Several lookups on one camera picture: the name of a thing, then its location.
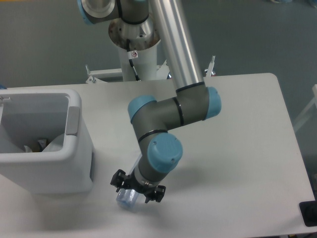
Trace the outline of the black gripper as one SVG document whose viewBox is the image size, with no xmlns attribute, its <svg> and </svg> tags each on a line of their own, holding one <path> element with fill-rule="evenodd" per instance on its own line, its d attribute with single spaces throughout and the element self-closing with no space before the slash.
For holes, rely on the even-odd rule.
<svg viewBox="0 0 317 238">
<path fill-rule="evenodd" d="M 149 185 L 138 183 L 133 174 L 127 175 L 121 169 L 112 176 L 110 184 L 116 187 L 116 192 L 119 192 L 121 189 L 133 189 L 138 193 L 144 194 L 146 198 L 145 203 L 149 201 L 160 203 L 165 195 L 164 185 L 150 187 Z"/>
</svg>

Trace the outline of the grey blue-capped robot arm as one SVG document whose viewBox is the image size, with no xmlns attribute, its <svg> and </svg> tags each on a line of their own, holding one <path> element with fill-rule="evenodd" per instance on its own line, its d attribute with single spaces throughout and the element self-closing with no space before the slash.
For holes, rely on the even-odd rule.
<svg viewBox="0 0 317 238">
<path fill-rule="evenodd" d="M 141 150 L 129 174 L 118 170 L 111 179 L 117 202 L 132 207 L 140 194 L 146 201 L 160 202 L 166 188 L 161 181 L 180 161 L 183 148 L 170 130 L 217 116 L 221 99 L 205 85 L 194 54 L 183 7 L 178 0 L 80 0 L 77 3 L 87 24 L 110 21 L 109 35 L 124 49 L 133 72 L 136 54 L 162 40 L 176 96 L 157 101 L 139 96 L 128 105 Z"/>
</svg>

